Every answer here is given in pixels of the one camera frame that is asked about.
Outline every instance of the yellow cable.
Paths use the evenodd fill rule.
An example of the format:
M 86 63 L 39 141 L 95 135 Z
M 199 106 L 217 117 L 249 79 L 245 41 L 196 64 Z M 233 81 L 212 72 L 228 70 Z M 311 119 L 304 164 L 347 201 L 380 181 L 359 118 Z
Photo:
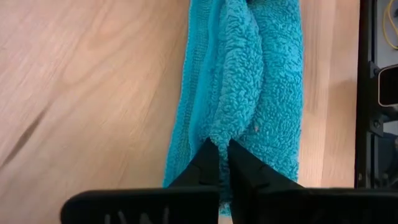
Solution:
M 389 39 L 388 36 L 387 36 L 387 32 L 386 32 L 386 16 L 388 16 L 388 18 L 389 18 L 389 20 L 390 20 L 390 23 L 391 23 L 391 26 L 394 28 L 394 31 L 396 32 L 397 37 L 398 37 L 398 29 L 397 29 L 396 25 L 394 24 L 394 21 L 393 21 L 392 18 L 391 18 L 391 6 L 392 6 L 392 3 L 393 3 L 394 1 L 395 1 L 395 0 L 390 0 L 390 3 L 386 6 L 386 8 L 385 8 L 385 10 L 384 10 L 382 27 L 383 27 L 384 38 L 386 39 L 387 43 L 388 43 L 393 49 L 398 50 L 398 47 L 391 43 L 390 39 Z

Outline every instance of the black plastic part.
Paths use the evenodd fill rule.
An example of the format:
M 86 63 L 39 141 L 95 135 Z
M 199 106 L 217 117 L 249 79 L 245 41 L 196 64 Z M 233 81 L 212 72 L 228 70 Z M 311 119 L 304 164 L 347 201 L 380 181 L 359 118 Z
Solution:
M 379 102 L 388 107 L 398 105 L 398 66 L 393 65 L 379 73 Z
M 63 224 L 217 223 L 218 148 L 207 139 L 166 189 L 99 190 L 78 194 L 61 211 Z
M 218 148 L 208 138 L 189 163 L 188 167 L 169 185 L 197 186 L 219 184 L 218 164 L 220 156 Z
M 229 142 L 228 160 L 234 195 L 231 214 L 235 224 L 259 223 L 257 221 L 262 217 L 259 194 L 303 188 L 260 161 L 234 140 Z
M 218 188 L 212 186 L 90 191 L 78 194 L 65 203 L 61 222 L 217 223 L 218 200 Z
M 393 190 L 301 189 L 259 192 L 259 216 L 251 223 L 397 223 Z

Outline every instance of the black metal frame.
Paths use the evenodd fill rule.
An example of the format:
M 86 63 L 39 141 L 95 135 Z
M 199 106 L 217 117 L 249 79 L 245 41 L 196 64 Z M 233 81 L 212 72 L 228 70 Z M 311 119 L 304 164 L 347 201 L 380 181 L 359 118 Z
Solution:
M 380 121 L 371 121 L 372 108 L 369 105 L 371 91 L 369 83 L 373 78 L 371 65 L 376 63 L 376 0 L 362 0 L 359 19 L 358 86 L 356 105 L 355 139 L 355 187 L 375 188 L 377 174 L 377 136 L 373 127 L 382 126 Z
M 359 19 L 358 86 L 355 139 L 355 187 L 392 187 L 396 174 L 389 176 L 379 171 L 379 141 L 383 124 L 398 120 L 394 108 L 382 107 L 378 102 L 377 67 L 377 0 L 361 0 Z

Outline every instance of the wooden table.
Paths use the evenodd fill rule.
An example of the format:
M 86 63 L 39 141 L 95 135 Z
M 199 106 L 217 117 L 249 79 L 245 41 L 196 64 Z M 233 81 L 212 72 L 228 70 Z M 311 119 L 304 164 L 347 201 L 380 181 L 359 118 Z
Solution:
M 186 0 L 0 1 L 0 223 L 57 223 L 88 189 L 159 187 Z M 353 186 L 359 0 L 302 0 L 299 182 Z

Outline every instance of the blue towel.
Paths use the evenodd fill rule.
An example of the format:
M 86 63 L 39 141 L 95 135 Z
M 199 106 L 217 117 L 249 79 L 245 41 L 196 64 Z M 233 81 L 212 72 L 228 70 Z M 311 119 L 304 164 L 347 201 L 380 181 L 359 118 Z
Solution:
M 229 215 L 231 199 L 230 139 L 297 180 L 302 74 L 299 0 L 191 0 L 164 186 L 187 167 L 207 137 L 220 150 L 222 214 Z

